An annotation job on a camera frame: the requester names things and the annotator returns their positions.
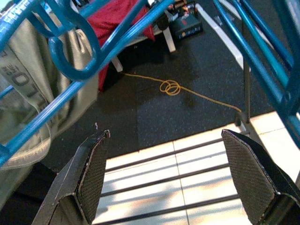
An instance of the white chair leg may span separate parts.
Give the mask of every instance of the white chair leg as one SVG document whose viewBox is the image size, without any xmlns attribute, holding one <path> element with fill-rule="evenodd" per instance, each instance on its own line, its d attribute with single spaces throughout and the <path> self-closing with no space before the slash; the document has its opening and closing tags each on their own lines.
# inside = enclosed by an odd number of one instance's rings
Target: white chair leg
<svg viewBox="0 0 300 225">
<path fill-rule="evenodd" d="M 116 68 L 117 72 L 123 71 L 123 66 L 117 56 L 112 59 L 112 64 Z"/>
<path fill-rule="evenodd" d="M 168 27 L 167 29 L 165 29 L 163 31 L 163 33 L 164 33 L 165 41 L 167 42 L 169 51 L 171 53 L 176 51 L 175 44 L 174 44 L 174 41 L 173 41 L 173 38 L 172 38 L 172 35 L 171 35 L 171 32 L 170 32 L 170 28 Z"/>
</svg>

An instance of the red fabric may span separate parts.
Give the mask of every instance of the red fabric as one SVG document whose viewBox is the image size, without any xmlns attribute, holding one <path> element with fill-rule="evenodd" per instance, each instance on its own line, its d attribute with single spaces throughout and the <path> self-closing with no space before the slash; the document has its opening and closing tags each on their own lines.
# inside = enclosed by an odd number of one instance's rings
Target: red fabric
<svg viewBox="0 0 300 225">
<path fill-rule="evenodd" d="M 137 1 L 138 0 L 112 0 L 88 18 L 89 23 L 93 27 L 94 32 L 98 37 L 100 45 L 104 44 L 113 30 L 123 21 L 125 16 Z M 136 23 L 146 13 L 147 9 L 144 7 L 136 16 L 133 23 Z M 153 28 L 151 26 L 146 28 L 143 33 L 151 40 L 155 40 Z M 99 73 L 98 87 L 100 90 L 103 90 L 103 84 L 107 70 L 108 65 L 104 67 Z"/>
</svg>

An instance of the blue railing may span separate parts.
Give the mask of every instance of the blue railing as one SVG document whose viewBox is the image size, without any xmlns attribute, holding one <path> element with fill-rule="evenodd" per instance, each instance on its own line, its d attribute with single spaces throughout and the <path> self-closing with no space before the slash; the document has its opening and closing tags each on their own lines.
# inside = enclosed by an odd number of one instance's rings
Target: blue railing
<svg viewBox="0 0 300 225">
<path fill-rule="evenodd" d="M 109 0 L 95 0 L 78 14 L 70 7 L 69 0 L 60 0 L 58 2 L 54 0 L 16 0 L 14 7 L 1 17 L 0 52 L 3 51 L 5 45 L 22 21 L 27 18 L 42 35 L 49 38 L 49 49 L 53 62 L 63 75 L 73 80 L 73 82 L 5 146 L 0 144 L 0 166 L 7 162 L 34 133 L 50 120 L 53 115 L 86 84 L 89 78 L 94 76 L 110 62 L 128 43 L 154 22 L 154 20 L 173 3 L 173 0 L 163 0 L 159 2 L 135 25 L 131 26 L 131 22 L 146 3 L 146 0 L 138 1 L 103 46 L 99 46 L 98 39 L 92 27 L 86 21 L 86 18 L 95 13 L 108 1 Z M 61 22 L 60 27 L 57 27 L 53 23 L 41 6 L 42 3 L 47 3 L 50 6 Z M 49 30 L 42 25 L 33 12 L 41 17 Z M 58 39 L 61 34 L 74 27 L 84 31 L 92 48 L 91 60 L 82 70 L 76 70 L 69 64 L 62 51 L 62 42 Z M 12 88 L 9 87 L 0 93 L 1 98 L 11 90 Z"/>
<path fill-rule="evenodd" d="M 292 51 L 292 53 L 290 53 L 275 36 L 267 23 L 251 7 L 249 2 L 246 0 L 240 0 L 239 2 L 237 0 L 232 1 L 243 23 L 248 27 L 259 49 L 262 51 L 271 68 L 271 73 L 268 72 L 245 37 L 242 36 L 240 31 L 228 18 L 220 2 L 214 0 L 214 4 L 220 12 L 224 23 L 229 28 L 233 42 L 247 60 L 253 74 L 266 92 L 292 139 L 298 148 L 300 148 L 300 121 L 296 115 L 300 106 L 300 64 L 296 63 L 299 62 L 300 57 L 300 2 L 298 0 L 273 0 L 289 47 Z M 289 71 L 289 75 L 256 31 L 251 19 L 253 19 L 267 39 L 272 43 L 275 51 L 283 60 L 286 69 Z"/>
</svg>

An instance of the cable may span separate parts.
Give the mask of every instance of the cable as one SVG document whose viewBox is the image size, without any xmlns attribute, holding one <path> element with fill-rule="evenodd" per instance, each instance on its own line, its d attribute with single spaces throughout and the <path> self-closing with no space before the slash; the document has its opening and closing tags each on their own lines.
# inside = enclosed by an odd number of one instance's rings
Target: cable
<svg viewBox="0 0 300 225">
<path fill-rule="evenodd" d="M 157 79 L 157 78 L 153 78 L 153 77 L 150 77 L 150 76 L 142 76 L 142 75 L 134 75 L 134 74 L 127 74 L 127 73 L 122 73 L 126 76 L 131 76 L 131 77 L 138 77 L 138 78 L 142 78 L 142 79 L 148 79 L 148 80 L 152 80 L 152 81 L 157 81 L 157 82 L 161 82 L 160 86 L 159 86 L 159 90 L 163 93 L 166 93 L 167 95 L 169 96 L 175 96 L 175 95 L 178 95 L 182 90 L 185 90 L 187 92 L 190 92 L 198 97 L 201 97 L 201 98 L 204 98 L 208 101 L 211 101 L 213 103 L 216 103 L 216 104 L 219 104 L 219 105 L 223 105 L 223 106 L 226 106 L 226 107 L 229 107 L 229 108 L 232 108 L 232 109 L 235 109 L 236 111 L 238 112 L 242 112 L 241 109 L 239 109 L 238 107 L 235 107 L 233 105 L 230 105 L 230 104 L 227 104 L 227 103 L 224 103 L 224 102 L 220 102 L 220 101 L 217 101 L 217 100 L 214 100 L 210 97 L 207 97 L 205 95 L 201 95 L 193 90 L 190 90 L 186 87 L 183 87 L 183 86 L 180 86 L 179 83 L 177 81 L 174 81 L 174 80 L 161 80 L 161 79 Z"/>
</svg>

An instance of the black rubber floor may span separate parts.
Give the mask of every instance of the black rubber floor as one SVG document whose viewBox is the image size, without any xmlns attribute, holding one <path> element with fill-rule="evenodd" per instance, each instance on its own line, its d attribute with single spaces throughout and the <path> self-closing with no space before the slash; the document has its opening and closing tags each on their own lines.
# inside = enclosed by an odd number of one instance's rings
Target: black rubber floor
<svg viewBox="0 0 300 225">
<path fill-rule="evenodd" d="M 212 1 L 199 1 L 212 17 L 218 15 Z M 250 1 L 270 27 L 285 41 L 270 0 Z M 182 86 L 243 109 L 243 74 L 230 51 L 202 20 L 204 32 L 176 42 L 169 53 L 164 37 L 156 36 L 126 48 L 119 59 L 124 72 L 173 79 Z M 241 28 L 240 21 L 234 23 Z M 272 111 L 263 90 L 253 77 L 251 115 Z M 105 92 L 69 130 L 56 138 L 44 163 L 60 170 L 77 146 L 98 129 L 109 129 L 109 157 L 214 129 L 233 122 L 235 111 L 182 91 L 170 97 L 159 92 L 159 83 L 126 77 L 109 70 Z"/>
</svg>

